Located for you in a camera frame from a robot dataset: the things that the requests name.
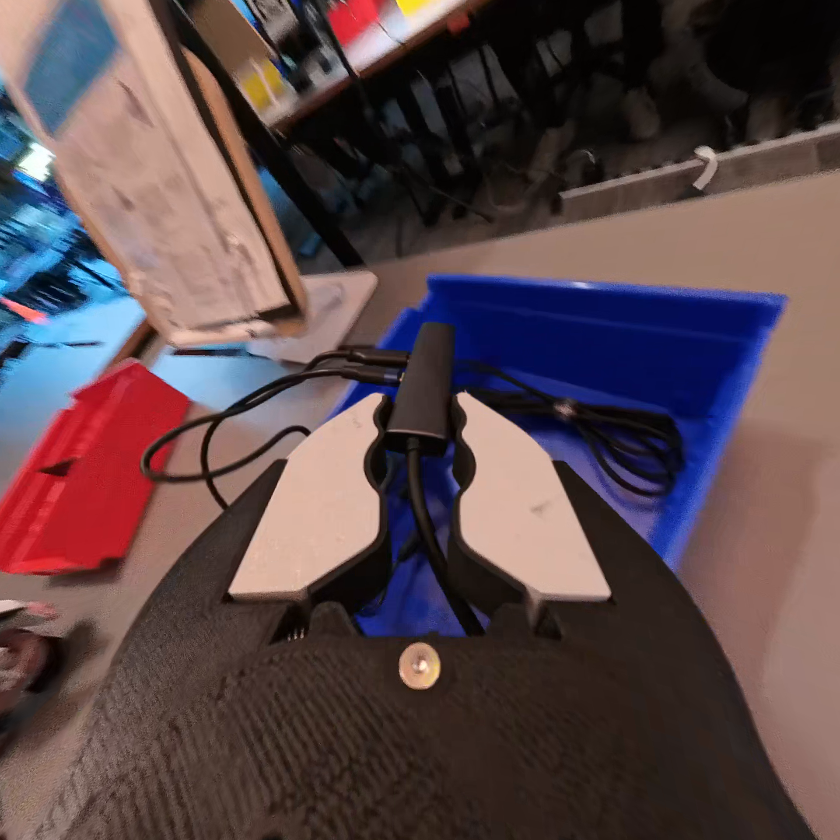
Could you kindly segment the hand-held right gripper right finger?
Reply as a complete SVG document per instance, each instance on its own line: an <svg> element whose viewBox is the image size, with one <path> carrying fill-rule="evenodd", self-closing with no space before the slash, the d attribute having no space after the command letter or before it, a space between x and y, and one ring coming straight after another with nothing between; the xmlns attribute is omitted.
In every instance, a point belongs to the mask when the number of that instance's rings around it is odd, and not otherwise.
<svg viewBox="0 0 840 840"><path fill-rule="evenodd" d="M455 395L453 412L448 574L457 592L483 614L609 602L611 587L551 456L467 392Z"/></svg>

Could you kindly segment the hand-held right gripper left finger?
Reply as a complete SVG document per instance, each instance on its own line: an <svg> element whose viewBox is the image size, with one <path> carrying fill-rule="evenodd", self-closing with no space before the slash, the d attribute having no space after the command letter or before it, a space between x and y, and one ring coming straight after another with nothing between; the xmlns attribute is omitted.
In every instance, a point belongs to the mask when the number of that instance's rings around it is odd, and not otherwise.
<svg viewBox="0 0 840 840"><path fill-rule="evenodd" d="M321 425L290 454L227 593L234 602L336 602L350 614L387 585L392 543L384 426L375 392Z"/></svg>

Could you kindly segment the grey USB hub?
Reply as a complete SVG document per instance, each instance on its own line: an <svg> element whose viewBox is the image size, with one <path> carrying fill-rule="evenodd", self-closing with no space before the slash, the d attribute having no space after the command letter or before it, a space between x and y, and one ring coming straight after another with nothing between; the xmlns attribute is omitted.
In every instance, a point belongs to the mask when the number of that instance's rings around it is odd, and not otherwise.
<svg viewBox="0 0 840 840"><path fill-rule="evenodd" d="M455 327L424 323L416 337L385 428L388 451L443 456L450 439Z"/></svg>

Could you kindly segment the blue plastic bin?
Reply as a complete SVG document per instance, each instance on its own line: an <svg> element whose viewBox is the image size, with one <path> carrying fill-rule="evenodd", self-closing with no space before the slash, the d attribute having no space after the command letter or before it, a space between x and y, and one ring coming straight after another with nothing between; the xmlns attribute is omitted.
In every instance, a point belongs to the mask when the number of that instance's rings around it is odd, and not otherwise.
<svg viewBox="0 0 840 840"><path fill-rule="evenodd" d="M782 295L489 276L430 276L379 339L409 351L455 327L454 387L567 463L672 570L695 527Z"/></svg>

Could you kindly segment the grey desk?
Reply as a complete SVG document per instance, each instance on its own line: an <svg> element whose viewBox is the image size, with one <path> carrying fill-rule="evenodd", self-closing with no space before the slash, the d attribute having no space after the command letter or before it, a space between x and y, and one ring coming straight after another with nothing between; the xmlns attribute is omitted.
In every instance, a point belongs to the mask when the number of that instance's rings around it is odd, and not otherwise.
<svg viewBox="0 0 840 840"><path fill-rule="evenodd" d="M440 273L787 296L679 575L791 798L815 834L838 838L838 172L369 265L379 285L358 343L375 343ZM56 604L50 629L69 636L71 662L2 757L2 837L38 827L125 632L216 515L203 489L164 487L114 576L2 575L2 597Z"/></svg>

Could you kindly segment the red plastic bin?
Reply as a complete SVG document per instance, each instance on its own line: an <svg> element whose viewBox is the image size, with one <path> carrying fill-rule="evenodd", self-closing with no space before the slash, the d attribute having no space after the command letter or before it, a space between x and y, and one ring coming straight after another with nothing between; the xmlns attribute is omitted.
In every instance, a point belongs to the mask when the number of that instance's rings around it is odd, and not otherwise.
<svg viewBox="0 0 840 840"><path fill-rule="evenodd" d="M2 498L2 572L84 574L122 560L153 490L141 456L190 405L137 360L73 392Z"/></svg>

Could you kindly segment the wooden document stand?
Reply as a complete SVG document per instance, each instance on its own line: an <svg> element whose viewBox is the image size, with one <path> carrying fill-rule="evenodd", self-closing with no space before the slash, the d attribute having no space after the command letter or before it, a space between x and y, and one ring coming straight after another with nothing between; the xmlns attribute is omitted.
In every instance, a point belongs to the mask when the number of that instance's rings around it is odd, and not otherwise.
<svg viewBox="0 0 840 840"><path fill-rule="evenodd" d="M230 2L2 2L2 81L61 197L171 346L336 358L377 279L246 92Z"/></svg>

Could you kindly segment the laminated exercise sheet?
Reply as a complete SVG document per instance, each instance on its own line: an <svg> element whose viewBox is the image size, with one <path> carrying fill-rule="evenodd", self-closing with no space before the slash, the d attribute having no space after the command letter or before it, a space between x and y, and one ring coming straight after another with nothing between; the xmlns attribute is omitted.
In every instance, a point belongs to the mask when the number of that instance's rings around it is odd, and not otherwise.
<svg viewBox="0 0 840 840"><path fill-rule="evenodd" d="M150 325L175 347L290 337L298 268L168 2L1 3L2 79Z"/></svg>

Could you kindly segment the yellow box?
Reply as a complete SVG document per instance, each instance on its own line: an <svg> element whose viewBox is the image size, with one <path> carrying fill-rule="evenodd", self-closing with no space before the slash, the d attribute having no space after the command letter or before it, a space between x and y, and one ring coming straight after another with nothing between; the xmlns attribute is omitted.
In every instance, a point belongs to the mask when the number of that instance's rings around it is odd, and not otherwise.
<svg viewBox="0 0 840 840"><path fill-rule="evenodd" d="M288 85L271 59L249 59L238 71L238 83L257 113L270 110L284 98Z"/></svg>

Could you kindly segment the wooden-edged background table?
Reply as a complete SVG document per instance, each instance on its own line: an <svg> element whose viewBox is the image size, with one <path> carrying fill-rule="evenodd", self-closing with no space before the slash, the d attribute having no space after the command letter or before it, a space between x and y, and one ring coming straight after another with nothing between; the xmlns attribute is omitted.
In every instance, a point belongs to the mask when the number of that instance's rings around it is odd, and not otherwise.
<svg viewBox="0 0 840 840"><path fill-rule="evenodd" d="M380 16L345 48L356 75L371 79L410 55L446 30L455 31L468 14L488 5L488 1L415 2L407 13L398 2L387 2ZM272 130L287 130L291 125L320 110L352 83L345 69L332 70L302 94L282 94L261 114L261 120Z"/></svg>

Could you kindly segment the red box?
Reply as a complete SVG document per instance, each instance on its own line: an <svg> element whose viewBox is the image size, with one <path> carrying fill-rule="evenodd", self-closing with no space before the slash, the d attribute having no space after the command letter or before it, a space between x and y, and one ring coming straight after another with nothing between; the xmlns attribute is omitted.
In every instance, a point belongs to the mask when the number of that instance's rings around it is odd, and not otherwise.
<svg viewBox="0 0 840 840"><path fill-rule="evenodd" d="M342 47L376 23L384 1L328 1L327 18Z"/></svg>

